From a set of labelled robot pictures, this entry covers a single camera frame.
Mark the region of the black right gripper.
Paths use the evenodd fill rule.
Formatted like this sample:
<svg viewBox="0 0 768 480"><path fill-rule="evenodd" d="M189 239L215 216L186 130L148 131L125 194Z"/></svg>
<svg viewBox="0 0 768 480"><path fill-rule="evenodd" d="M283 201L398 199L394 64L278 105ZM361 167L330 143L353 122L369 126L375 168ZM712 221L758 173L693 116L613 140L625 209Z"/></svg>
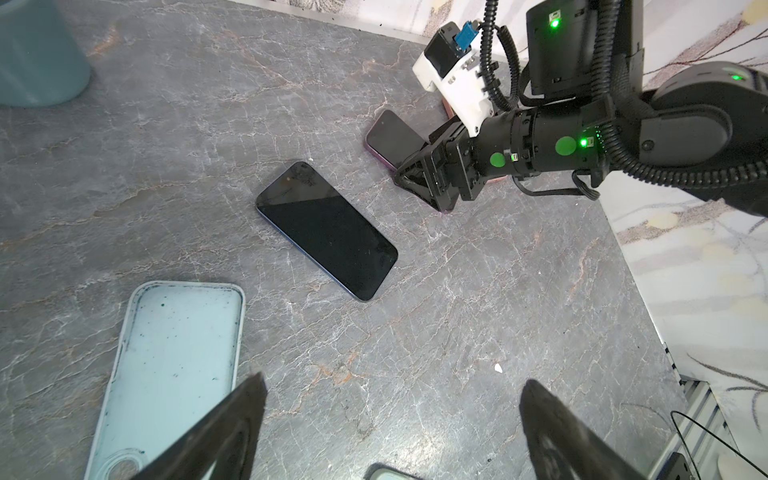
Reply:
<svg viewBox="0 0 768 480"><path fill-rule="evenodd" d="M494 123L486 121L471 138L458 117L446 121L396 170L394 183L438 212L452 211L459 200L476 200L492 177L491 156L498 151Z"/></svg>

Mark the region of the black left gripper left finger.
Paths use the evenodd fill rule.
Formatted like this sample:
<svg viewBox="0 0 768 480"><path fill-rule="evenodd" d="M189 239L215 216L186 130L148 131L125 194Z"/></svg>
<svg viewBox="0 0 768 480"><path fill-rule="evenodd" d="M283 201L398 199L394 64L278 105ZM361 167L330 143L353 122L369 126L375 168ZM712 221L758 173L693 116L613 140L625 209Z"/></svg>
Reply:
<svg viewBox="0 0 768 480"><path fill-rule="evenodd" d="M263 374L250 376L135 477L250 478L267 396Z"/></svg>

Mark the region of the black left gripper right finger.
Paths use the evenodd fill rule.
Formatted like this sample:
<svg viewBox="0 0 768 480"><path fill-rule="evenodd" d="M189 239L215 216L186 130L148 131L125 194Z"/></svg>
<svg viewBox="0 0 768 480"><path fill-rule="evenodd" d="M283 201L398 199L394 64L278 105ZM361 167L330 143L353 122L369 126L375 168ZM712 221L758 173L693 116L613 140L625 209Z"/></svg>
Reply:
<svg viewBox="0 0 768 480"><path fill-rule="evenodd" d="M643 477L537 380L523 386L519 411L538 479Z"/></svg>

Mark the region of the black smartphone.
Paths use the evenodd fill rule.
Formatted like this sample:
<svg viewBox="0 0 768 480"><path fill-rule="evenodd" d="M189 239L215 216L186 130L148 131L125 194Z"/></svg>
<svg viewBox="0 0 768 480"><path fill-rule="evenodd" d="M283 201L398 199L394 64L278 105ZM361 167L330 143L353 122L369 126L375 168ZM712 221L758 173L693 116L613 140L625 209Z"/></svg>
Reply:
<svg viewBox="0 0 768 480"><path fill-rule="evenodd" d="M396 171L427 142L392 110L384 110L364 138L366 149Z"/></svg>

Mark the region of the pink phone case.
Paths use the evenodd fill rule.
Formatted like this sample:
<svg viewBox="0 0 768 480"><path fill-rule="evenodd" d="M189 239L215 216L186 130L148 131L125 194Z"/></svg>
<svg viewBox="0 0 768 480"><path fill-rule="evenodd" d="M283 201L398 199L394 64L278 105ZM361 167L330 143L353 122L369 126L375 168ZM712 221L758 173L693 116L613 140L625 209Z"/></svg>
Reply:
<svg viewBox="0 0 768 480"><path fill-rule="evenodd" d="M442 105L445 110L447 119L448 120L453 119L456 116L456 114L453 108L451 107L451 105L449 104L449 102L445 98L442 99Z"/></svg>

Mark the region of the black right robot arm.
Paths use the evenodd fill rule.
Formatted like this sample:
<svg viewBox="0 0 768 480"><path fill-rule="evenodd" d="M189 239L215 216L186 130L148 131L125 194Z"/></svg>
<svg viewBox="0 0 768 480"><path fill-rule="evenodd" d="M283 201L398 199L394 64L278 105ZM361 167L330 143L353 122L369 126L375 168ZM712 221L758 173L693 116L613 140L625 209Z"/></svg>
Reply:
<svg viewBox="0 0 768 480"><path fill-rule="evenodd" d="M690 66L644 91L642 7L634 1L544 1L526 15L528 59L489 1L472 50L449 24L424 57L437 75L472 70L479 116L463 110L396 169L394 183L440 212L492 179L517 186L565 171L568 192L596 200L612 172L742 212L767 213L767 76L727 61Z"/></svg>

